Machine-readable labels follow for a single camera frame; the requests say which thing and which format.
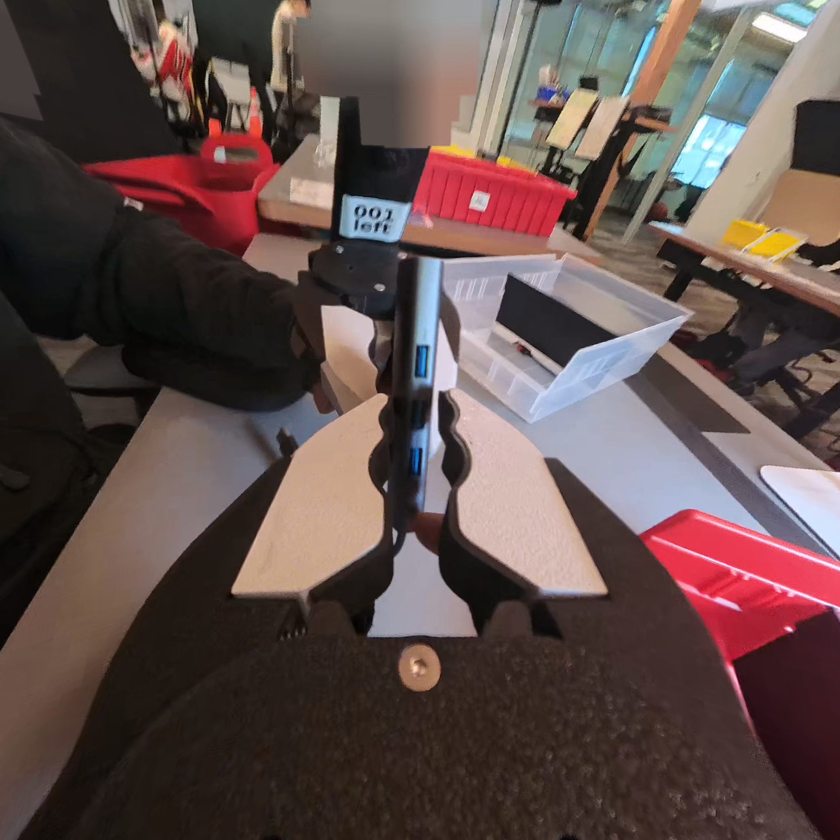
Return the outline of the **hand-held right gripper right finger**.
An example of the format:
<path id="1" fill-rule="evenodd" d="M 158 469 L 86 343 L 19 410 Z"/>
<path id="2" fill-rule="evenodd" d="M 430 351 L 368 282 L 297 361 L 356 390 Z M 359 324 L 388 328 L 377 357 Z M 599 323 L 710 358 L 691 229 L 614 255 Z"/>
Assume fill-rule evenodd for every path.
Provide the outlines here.
<path id="1" fill-rule="evenodd" d="M 481 635 L 502 604 L 528 623 L 547 602 L 608 595 L 548 460 L 467 392 L 442 392 L 439 432 L 450 492 L 438 566 Z"/>

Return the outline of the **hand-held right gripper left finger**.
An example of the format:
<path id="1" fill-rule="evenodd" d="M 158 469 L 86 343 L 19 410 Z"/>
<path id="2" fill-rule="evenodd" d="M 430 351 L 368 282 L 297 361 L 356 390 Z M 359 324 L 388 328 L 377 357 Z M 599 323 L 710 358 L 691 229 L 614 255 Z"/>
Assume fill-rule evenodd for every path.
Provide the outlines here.
<path id="1" fill-rule="evenodd" d="M 235 578 L 238 599 L 371 608 L 391 583 L 393 536 L 383 486 L 387 442 L 378 394 L 332 420 L 288 460 Z"/>

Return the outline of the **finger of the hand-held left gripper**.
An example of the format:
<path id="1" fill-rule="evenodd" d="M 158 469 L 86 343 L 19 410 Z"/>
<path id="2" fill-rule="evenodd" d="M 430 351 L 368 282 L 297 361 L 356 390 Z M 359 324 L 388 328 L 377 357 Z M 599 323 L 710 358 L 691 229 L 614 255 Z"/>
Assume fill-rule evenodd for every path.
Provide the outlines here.
<path id="1" fill-rule="evenodd" d="M 378 391 L 381 372 L 374 361 L 377 322 L 342 306 L 322 306 L 324 360 L 320 381 L 331 395 L 339 416 L 362 407 L 382 414 L 388 396 Z"/>
<path id="2" fill-rule="evenodd" d="M 428 453 L 435 455 L 442 443 L 438 428 L 439 394 L 453 389 L 458 381 L 461 324 L 455 304 L 440 298 L 433 396 L 430 406 Z"/>

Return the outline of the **grey usb hub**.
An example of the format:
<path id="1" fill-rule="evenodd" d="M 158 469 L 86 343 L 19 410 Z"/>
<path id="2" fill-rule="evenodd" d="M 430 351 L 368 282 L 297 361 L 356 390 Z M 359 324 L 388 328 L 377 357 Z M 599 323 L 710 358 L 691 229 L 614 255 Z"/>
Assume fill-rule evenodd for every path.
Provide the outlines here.
<path id="1" fill-rule="evenodd" d="M 395 531 L 404 534 L 424 509 L 442 262 L 401 261 L 395 288 L 387 497 Z"/>

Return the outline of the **person's left forearm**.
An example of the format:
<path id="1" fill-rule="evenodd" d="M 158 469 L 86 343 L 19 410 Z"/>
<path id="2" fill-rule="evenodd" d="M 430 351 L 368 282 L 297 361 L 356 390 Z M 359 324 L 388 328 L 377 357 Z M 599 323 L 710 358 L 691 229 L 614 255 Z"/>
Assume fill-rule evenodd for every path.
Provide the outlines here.
<path id="1" fill-rule="evenodd" d="M 297 289 L 138 209 L 2 120 L 2 338 L 89 337 L 135 376 L 240 411 L 320 386 Z"/>

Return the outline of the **wooden edged table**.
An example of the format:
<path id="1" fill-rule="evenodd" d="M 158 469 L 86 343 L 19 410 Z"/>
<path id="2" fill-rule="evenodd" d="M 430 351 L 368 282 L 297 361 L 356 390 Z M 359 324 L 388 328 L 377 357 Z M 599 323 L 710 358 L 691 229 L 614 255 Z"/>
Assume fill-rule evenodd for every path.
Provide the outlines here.
<path id="1" fill-rule="evenodd" d="M 257 200 L 257 208 L 262 218 L 274 223 L 329 230 L 329 207 L 301 204 L 291 196 L 291 187 L 298 181 L 332 186 L 333 168 L 319 166 L 314 159 L 319 141 L 316 133 L 306 137 L 263 187 Z M 425 219 L 423 215 L 416 213 L 409 217 L 402 242 L 405 245 L 423 246 L 467 256 L 571 254 L 593 265 L 602 261 L 602 255 L 593 247 L 565 233 L 560 227 L 556 227 L 550 236 L 541 237 L 437 217 Z"/>

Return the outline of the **black flat panel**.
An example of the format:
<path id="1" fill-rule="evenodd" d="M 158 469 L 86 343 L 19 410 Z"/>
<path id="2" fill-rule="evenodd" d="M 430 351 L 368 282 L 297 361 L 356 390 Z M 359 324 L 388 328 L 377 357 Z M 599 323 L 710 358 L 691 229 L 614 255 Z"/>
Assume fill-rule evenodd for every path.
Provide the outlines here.
<path id="1" fill-rule="evenodd" d="M 617 338 L 513 274 L 506 278 L 497 324 L 563 367 L 579 350 Z"/>

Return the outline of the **red crate with yellow lid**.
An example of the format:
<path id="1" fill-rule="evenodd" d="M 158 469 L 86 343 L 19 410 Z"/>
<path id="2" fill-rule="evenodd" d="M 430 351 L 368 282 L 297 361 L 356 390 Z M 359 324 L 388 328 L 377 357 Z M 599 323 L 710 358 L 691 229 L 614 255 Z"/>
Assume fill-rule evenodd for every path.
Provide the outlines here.
<path id="1" fill-rule="evenodd" d="M 484 228 L 548 237 L 575 189 L 509 159 L 501 163 L 456 146 L 430 149 L 413 211 Z"/>

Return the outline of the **clear plastic organizer box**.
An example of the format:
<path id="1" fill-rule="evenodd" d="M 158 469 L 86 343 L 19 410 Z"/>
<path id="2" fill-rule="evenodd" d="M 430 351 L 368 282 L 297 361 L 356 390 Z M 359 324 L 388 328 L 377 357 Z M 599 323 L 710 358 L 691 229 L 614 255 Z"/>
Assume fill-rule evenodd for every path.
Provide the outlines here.
<path id="1" fill-rule="evenodd" d="M 497 324 L 508 274 L 617 338 L 552 362 Z M 460 371 L 530 424 L 640 372 L 694 316 L 571 254 L 446 259 L 443 283 L 460 318 Z"/>

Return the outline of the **red tote bin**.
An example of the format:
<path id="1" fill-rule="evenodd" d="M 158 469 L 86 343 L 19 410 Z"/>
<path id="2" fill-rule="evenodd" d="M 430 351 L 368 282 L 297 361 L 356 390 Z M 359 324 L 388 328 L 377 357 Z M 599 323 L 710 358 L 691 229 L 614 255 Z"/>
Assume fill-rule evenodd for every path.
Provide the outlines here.
<path id="1" fill-rule="evenodd" d="M 165 155 L 84 164 L 148 213 L 171 218 L 205 245 L 242 256 L 259 232 L 258 195 L 218 190 L 203 179 L 199 156 Z"/>

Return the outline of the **easel board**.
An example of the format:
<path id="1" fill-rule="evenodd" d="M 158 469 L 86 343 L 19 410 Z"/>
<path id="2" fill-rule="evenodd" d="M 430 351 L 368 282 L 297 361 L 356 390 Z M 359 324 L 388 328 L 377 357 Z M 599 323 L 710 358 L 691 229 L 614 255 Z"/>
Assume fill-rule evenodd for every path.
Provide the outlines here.
<path id="1" fill-rule="evenodd" d="M 597 90 L 574 89 L 545 139 L 547 146 L 552 150 L 567 151 L 590 118 L 599 98 Z"/>
<path id="2" fill-rule="evenodd" d="M 596 161 L 623 119 L 628 103 L 629 97 L 623 96 L 600 100 L 574 152 L 574 157 L 584 161 Z"/>

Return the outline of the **person's black jacket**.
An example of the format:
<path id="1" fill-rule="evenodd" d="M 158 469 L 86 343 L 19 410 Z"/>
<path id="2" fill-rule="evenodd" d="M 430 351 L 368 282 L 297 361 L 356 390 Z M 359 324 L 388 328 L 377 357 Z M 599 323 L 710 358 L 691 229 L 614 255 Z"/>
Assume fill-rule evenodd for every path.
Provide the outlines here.
<path id="1" fill-rule="evenodd" d="M 52 361 L 1 302 L 1 645 L 136 430 L 86 428 Z"/>

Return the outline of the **yellow bin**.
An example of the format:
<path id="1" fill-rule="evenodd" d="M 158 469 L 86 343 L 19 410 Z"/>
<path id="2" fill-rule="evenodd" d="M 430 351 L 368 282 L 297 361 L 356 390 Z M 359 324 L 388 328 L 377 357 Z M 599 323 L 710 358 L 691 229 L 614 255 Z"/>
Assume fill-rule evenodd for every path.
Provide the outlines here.
<path id="1" fill-rule="evenodd" d="M 769 231 L 770 229 L 765 224 L 734 219 L 721 237 L 721 245 L 740 251 L 749 250 L 753 243 Z"/>
<path id="2" fill-rule="evenodd" d="M 793 254 L 807 243 L 807 236 L 802 232 L 786 227 L 768 229 L 757 237 L 744 252 L 757 259 L 777 263 Z"/>

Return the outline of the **brown cardboard board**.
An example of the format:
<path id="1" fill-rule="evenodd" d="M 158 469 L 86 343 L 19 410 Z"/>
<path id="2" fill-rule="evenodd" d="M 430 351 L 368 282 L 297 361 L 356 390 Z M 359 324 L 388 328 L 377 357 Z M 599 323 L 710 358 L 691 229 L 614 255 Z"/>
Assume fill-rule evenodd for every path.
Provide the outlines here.
<path id="1" fill-rule="evenodd" d="M 760 216 L 771 228 L 789 228 L 808 243 L 827 246 L 839 239 L 839 177 L 789 169 L 777 181 Z"/>

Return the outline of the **wooden post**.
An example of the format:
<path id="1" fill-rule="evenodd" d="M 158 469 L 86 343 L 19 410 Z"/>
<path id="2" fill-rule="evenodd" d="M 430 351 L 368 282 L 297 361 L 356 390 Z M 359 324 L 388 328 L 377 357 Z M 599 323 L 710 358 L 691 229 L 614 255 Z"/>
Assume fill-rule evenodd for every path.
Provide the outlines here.
<path id="1" fill-rule="evenodd" d="M 593 186 L 598 188 L 597 194 L 589 195 L 590 200 L 573 231 L 573 236 L 579 240 L 587 242 L 593 235 L 617 184 L 618 169 L 623 155 L 625 151 L 634 147 L 636 135 L 643 128 L 644 120 L 635 119 L 636 112 L 643 106 L 652 106 L 655 103 L 700 6 L 701 1 L 669 3 L 651 50 L 639 71 L 635 88 L 629 98 L 628 110 L 616 127 L 615 138 L 609 139 L 606 144 L 605 162 L 599 163 L 595 168 Z"/>

